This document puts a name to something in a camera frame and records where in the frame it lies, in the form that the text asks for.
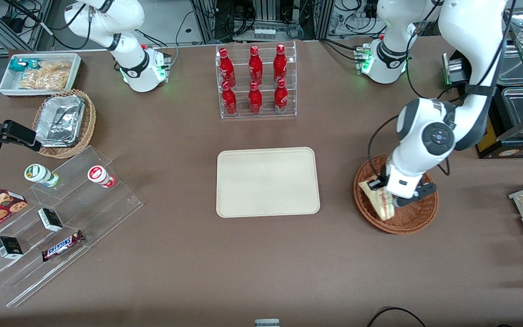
shelf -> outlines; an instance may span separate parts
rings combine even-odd
[[[0,236],[17,238],[24,253],[15,260],[0,256],[0,293],[6,306],[21,304],[143,206],[134,192],[118,179],[110,162],[89,146],[54,170],[60,176],[60,183],[54,188],[36,183],[23,193],[29,199],[28,210],[11,217],[10,223],[0,228]],[[94,165],[104,166],[116,177],[117,183],[112,188],[103,188],[90,182],[87,173]],[[46,230],[37,213],[41,208],[56,211],[64,227],[58,232]],[[78,230],[85,240],[43,261],[42,251]]]

wicker basket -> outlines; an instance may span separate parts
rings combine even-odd
[[[382,166],[386,163],[388,155],[378,155],[372,158],[373,164],[380,173]],[[359,210],[371,222],[372,225],[392,234],[412,234],[419,232],[427,227],[437,214],[439,206],[439,196],[437,192],[428,195],[420,201],[406,205],[405,207],[395,208],[395,216],[386,221],[382,221],[364,191],[360,188],[359,182],[371,178],[374,175],[369,162],[365,162],[355,176],[353,191],[355,193],[356,205]],[[424,183],[433,183],[429,173],[423,175]]]
[[[68,97],[69,95],[78,95],[79,97],[85,99],[86,107],[84,108],[84,118],[82,120],[82,126],[79,133],[78,143],[71,148],[44,148],[42,147],[39,151],[41,155],[46,157],[54,157],[56,159],[66,159],[74,157],[75,155],[82,152],[90,143],[92,134],[94,133],[94,123],[96,122],[96,109],[90,98],[86,93],[79,91],[78,89],[71,89],[70,91],[64,91],[58,94],[52,95],[52,97]],[[42,113],[44,104],[39,106],[37,114],[35,114],[34,123],[31,125],[32,129],[38,126],[39,116]]]

metal frame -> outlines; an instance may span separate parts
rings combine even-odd
[[[0,20],[0,45],[6,49],[34,51],[34,48],[23,41],[12,29]]]
[[[216,0],[192,0],[193,12],[197,21],[197,27],[204,44],[210,44],[214,40],[215,29],[215,8],[217,6]]]

red bottle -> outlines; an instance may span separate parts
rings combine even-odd
[[[276,57],[274,58],[274,82],[277,84],[278,79],[286,78],[286,47],[283,44],[278,44],[276,47]]]
[[[257,88],[258,86],[256,81],[249,83],[249,110],[254,116],[259,116],[263,111],[262,93]]]
[[[224,81],[229,82],[230,87],[234,87],[235,82],[235,69],[233,68],[233,63],[231,59],[227,56],[227,49],[221,48],[219,50],[219,56],[222,58],[219,63],[219,69],[222,71],[222,78]]]
[[[278,88],[274,92],[274,110],[278,114],[285,114],[288,110],[288,90],[284,77],[278,78]]]
[[[252,81],[260,86],[263,83],[263,63],[257,46],[249,48],[249,54],[249,75],[252,77]]]
[[[228,115],[235,116],[237,114],[237,100],[235,100],[235,93],[233,93],[229,81],[223,81],[222,88],[223,106]]]

white robotic arm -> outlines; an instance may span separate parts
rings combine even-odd
[[[147,92],[168,80],[163,54],[143,49],[130,33],[145,20],[137,0],[83,0],[67,6],[64,19],[66,23],[73,20],[69,28],[76,35],[89,37],[110,51],[133,90]]]
[[[400,145],[386,162],[388,192],[412,198],[427,170],[445,160],[453,149],[467,149],[483,136],[506,2],[445,0],[439,28],[444,39],[469,60],[469,85],[474,87],[467,88],[471,94],[466,95],[461,106],[416,99],[403,108],[397,122]]]

